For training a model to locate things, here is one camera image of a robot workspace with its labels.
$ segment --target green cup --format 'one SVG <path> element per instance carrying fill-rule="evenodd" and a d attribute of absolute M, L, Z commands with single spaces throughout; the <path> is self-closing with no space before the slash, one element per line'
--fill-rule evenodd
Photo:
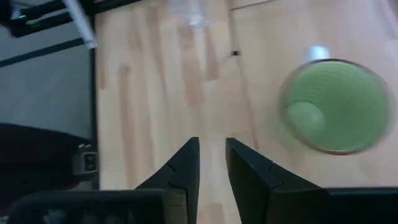
<path fill-rule="evenodd" d="M 311 60 L 286 81 L 280 115 L 307 146 L 331 154 L 367 149 L 388 130 L 391 102 L 383 80 L 339 59 Z"/>

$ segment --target light wood table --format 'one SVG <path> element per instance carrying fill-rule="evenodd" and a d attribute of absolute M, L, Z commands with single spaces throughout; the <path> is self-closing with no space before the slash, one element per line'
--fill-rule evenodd
<path fill-rule="evenodd" d="M 281 84 L 312 45 L 374 70 L 396 97 L 398 26 L 389 1 L 275 0 L 233 11 L 234 2 L 209 2 L 212 23 L 201 32 L 166 0 L 96 17 L 101 189 L 133 189 L 192 136 L 201 144 L 198 223 L 240 223 L 227 137 L 322 187 L 398 185 L 395 121 L 377 148 L 330 156 L 285 135 L 275 112 Z M 241 56 L 232 57 L 236 49 Z"/>

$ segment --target gray floor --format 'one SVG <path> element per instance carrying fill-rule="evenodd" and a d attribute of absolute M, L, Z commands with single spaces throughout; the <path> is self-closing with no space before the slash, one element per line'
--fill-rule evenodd
<path fill-rule="evenodd" d="M 24 0 L 38 4 L 40 0 Z M 13 39 L 0 29 L 0 60 L 77 38 L 73 23 Z M 85 46 L 0 68 L 0 123 L 62 131 L 90 130 L 90 61 Z"/>

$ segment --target wood grain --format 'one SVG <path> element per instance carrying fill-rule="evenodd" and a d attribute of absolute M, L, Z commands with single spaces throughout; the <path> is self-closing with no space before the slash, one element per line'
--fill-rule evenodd
<path fill-rule="evenodd" d="M 275 0 L 232 12 L 228 0 L 209 3 L 212 23 L 201 31 L 171 14 L 166 0 L 97 16 L 102 189 L 133 189 L 192 136 L 201 144 L 199 224 L 240 223 L 227 137 L 322 187 L 398 185 L 396 122 L 377 148 L 329 156 L 293 139 L 275 111 L 281 84 L 311 45 L 374 70 L 396 97 L 389 1 Z"/>

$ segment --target cup rim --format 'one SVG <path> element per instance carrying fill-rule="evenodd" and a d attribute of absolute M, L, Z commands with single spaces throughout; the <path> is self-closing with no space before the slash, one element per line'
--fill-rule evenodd
<path fill-rule="evenodd" d="M 304 137 L 302 134 L 300 134 L 300 132 L 297 130 L 297 128 L 295 128 L 294 124 L 290 121 L 290 119 L 287 116 L 287 110 L 288 110 L 288 104 L 287 104 L 287 94 L 288 94 L 288 89 L 290 87 L 290 85 L 292 84 L 292 82 L 300 75 L 300 73 L 305 70 L 306 68 L 308 68 L 309 66 L 312 66 L 316 63 L 322 63 L 322 62 L 343 62 L 343 63 L 347 63 L 350 65 L 354 65 L 357 66 L 360 69 L 363 69 L 366 73 L 373 75 L 374 77 L 376 77 L 380 83 L 383 85 L 384 90 L 387 93 L 387 97 L 388 97 L 388 116 L 389 116 L 389 120 L 390 119 L 394 119 L 393 117 L 393 101 L 391 100 L 391 92 L 389 91 L 388 85 L 387 83 L 384 81 L 383 78 L 381 78 L 380 75 L 378 75 L 376 72 L 370 70 L 369 68 L 360 65 L 358 63 L 355 62 L 351 62 L 348 60 L 344 60 L 344 59 L 338 59 L 338 58 L 326 58 L 326 59 L 319 59 L 319 60 L 311 60 L 309 62 L 306 62 L 302 65 L 300 65 L 299 67 L 295 68 L 290 75 L 287 77 L 287 79 L 283 82 L 281 88 L 280 88 L 280 96 L 279 96 L 279 105 L 278 105 L 278 113 L 279 116 L 282 120 L 282 122 L 289 128 L 289 132 L 292 133 L 292 135 L 297 138 L 301 143 L 305 144 L 306 146 L 308 146 L 311 149 L 315 149 L 317 151 L 320 152 L 324 152 L 326 154 L 332 154 L 332 155 L 350 155 L 350 154 L 356 154 L 359 152 L 363 152 L 363 151 L 367 151 L 368 149 L 372 148 L 372 146 L 375 146 L 377 144 L 379 144 L 381 142 L 382 139 L 384 139 L 386 133 L 388 133 L 388 130 L 390 130 L 391 125 L 390 123 L 393 122 L 387 122 L 386 127 L 384 128 L 384 130 L 382 131 L 382 134 L 380 136 L 377 137 L 377 139 L 375 139 L 374 141 L 370 142 L 368 145 L 365 145 L 361 148 L 357 148 L 354 150 L 350 150 L 350 151 L 339 151 L 336 149 L 326 149 L 324 147 L 320 147 L 317 146 L 316 144 L 310 142 L 306 137 Z"/>

